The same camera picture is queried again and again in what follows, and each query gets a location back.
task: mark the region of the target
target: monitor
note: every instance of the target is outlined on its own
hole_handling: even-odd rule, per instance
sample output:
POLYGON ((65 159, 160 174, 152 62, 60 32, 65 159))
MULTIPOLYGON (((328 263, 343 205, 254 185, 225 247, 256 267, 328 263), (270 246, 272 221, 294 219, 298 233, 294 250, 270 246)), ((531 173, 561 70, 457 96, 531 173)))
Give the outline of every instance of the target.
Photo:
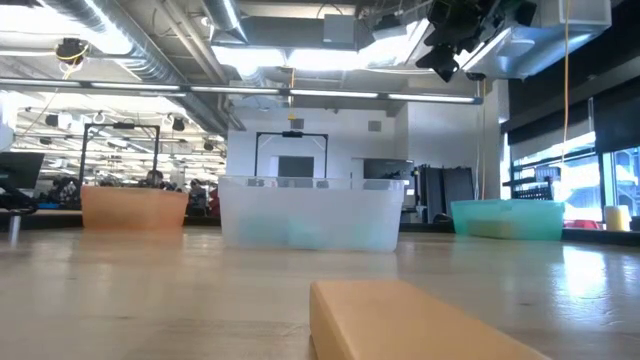
POLYGON ((43 153, 0 153, 0 180, 18 189, 34 189, 44 161, 43 153))

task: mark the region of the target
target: clear plastic bin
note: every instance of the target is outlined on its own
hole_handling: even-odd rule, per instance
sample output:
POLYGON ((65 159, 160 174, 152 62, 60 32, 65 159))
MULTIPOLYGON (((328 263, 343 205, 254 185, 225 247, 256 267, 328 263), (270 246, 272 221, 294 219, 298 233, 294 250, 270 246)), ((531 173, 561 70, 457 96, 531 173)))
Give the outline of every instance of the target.
POLYGON ((224 176, 222 235, 242 247, 393 251, 401 180, 224 176))

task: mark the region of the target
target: white wall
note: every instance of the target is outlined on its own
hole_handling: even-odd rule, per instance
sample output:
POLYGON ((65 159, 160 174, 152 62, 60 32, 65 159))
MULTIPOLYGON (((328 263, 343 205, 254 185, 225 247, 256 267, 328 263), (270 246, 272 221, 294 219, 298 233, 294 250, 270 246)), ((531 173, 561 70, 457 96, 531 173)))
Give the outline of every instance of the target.
POLYGON ((398 159, 409 160, 409 104, 405 104, 394 123, 394 148, 398 159))
MULTIPOLYGON (((298 118, 305 119, 305 133, 329 135, 327 177, 349 178, 352 158, 395 158, 394 119, 384 111, 340 110, 335 114, 324 109, 294 110, 298 118), (381 132, 369 132, 368 121, 382 121, 381 132)), ((247 131, 230 131, 228 137, 227 174, 253 175, 256 132, 289 130, 288 109, 261 112, 256 109, 237 109, 236 115, 247 131)), ((258 175, 269 174, 273 156, 313 156, 314 176, 324 176, 324 139, 302 139, 274 136, 260 138, 258 175)))
POLYGON ((480 154, 479 190, 484 160, 485 198, 500 197, 500 120, 508 114, 507 83, 496 81, 483 106, 408 103, 396 117, 395 154, 416 165, 470 167, 480 154), (482 117, 485 119, 484 135, 482 117), (484 136, 484 151, 478 141, 484 136))

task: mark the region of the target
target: exhaust vent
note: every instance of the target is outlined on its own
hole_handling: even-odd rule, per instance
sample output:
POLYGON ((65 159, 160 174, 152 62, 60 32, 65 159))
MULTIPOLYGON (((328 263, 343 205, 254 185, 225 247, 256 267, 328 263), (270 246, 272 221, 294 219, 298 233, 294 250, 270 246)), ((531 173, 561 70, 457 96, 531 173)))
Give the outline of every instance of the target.
POLYGON ((304 130, 304 119, 293 119, 291 122, 291 130, 304 130))
POLYGON ((369 121, 369 132, 382 132, 382 121, 369 121))

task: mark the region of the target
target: person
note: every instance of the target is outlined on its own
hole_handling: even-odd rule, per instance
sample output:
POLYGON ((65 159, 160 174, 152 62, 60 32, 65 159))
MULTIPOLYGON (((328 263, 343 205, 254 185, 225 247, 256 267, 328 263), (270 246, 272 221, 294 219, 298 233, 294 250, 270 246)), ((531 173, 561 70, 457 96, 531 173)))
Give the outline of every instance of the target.
POLYGON ((149 170, 147 178, 138 182, 139 187, 160 188, 163 175, 159 170, 149 170))
POLYGON ((202 182, 198 179, 191 180, 190 185, 191 191, 189 192, 187 215, 205 216, 207 214, 207 191, 202 187, 202 182))
POLYGON ((218 197, 218 187, 209 192, 209 215, 215 218, 220 217, 220 198, 218 197))

